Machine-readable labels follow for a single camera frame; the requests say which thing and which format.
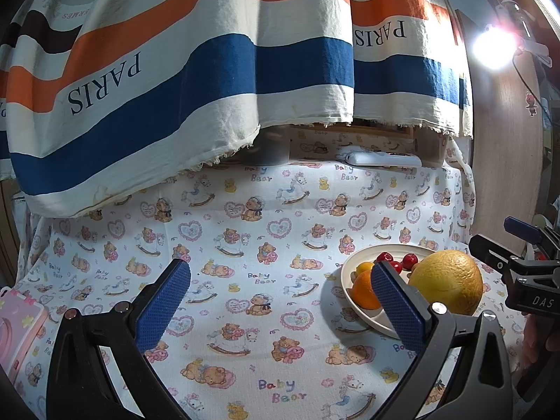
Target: yellow star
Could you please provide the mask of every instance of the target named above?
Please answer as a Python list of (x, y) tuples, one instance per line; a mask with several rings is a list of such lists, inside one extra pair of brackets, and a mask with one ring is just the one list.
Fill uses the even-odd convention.
[(25, 316), (21, 320), (21, 325), (23, 325), (23, 328), (30, 327), (32, 323), (33, 323), (33, 317), (32, 316)]

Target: striped curtain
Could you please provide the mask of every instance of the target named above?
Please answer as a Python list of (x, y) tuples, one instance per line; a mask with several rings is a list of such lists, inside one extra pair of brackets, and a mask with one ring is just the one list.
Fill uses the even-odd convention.
[(26, 0), (0, 45), (0, 168), (70, 217), (260, 127), (354, 113), (470, 135), (454, 34), (444, 0)]

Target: printed tablecloth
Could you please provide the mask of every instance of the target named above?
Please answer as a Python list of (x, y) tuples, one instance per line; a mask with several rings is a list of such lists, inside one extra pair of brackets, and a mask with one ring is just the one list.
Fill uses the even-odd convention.
[[(474, 211), (467, 171), (337, 161), (217, 166), (85, 217), (30, 216), (16, 288), (44, 304), (49, 318), (16, 389), (45, 418), (50, 353), (64, 311), (100, 313), (131, 301), (181, 258), (191, 267), (191, 287), (146, 356), (192, 419), (369, 419), (414, 354), (358, 319), (344, 299), (341, 264), (383, 242), (464, 250)], [(514, 369), (524, 321), (504, 306), (497, 273), (482, 268), (477, 313), (496, 311)], [(111, 353), (103, 355), (122, 402), (139, 412)], [(437, 405), (456, 355), (424, 411)]]

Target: hand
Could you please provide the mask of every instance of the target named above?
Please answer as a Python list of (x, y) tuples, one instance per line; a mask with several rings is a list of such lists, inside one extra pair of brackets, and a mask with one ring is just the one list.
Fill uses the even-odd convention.
[[(537, 349), (538, 338), (540, 337), (537, 336), (537, 322), (535, 316), (529, 314), (527, 316), (527, 322), (525, 323), (523, 350), (521, 353), (521, 364), (523, 368), (527, 368), (531, 366), (531, 364), (536, 363), (539, 358), (539, 349)], [(546, 348), (550, 352), (560, 351), (560, 331), (548, 337)]]

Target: metal screw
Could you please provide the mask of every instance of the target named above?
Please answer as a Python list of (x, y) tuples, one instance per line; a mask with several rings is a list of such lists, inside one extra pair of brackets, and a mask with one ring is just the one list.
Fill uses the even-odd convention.
[(113, 309), (115, 311), (117, 311), (117, 313), (126, 313), (128, 311), (128, 308), (130, 308), (131, 305), (129, 302), (118, 302)]
[(496, 315), (492, 311), (483, 311), (482, 315), (484, 316), (485, 319), (488, 319), (488, 320), (495, 320), (496, 319)]
[(443, 303), (435, 302), (432, 303), (432, 311), (436, 314), (447, 313), (447, 307)]
[(69, 310), (66, 310), (66, 313), (64, 313), (64, 316), (65, 316), (65, 318), (70, 320), (70, 319), (73, 319), (77, 314), (78, 314), (78, 312), (74, 308), (70, 308)]

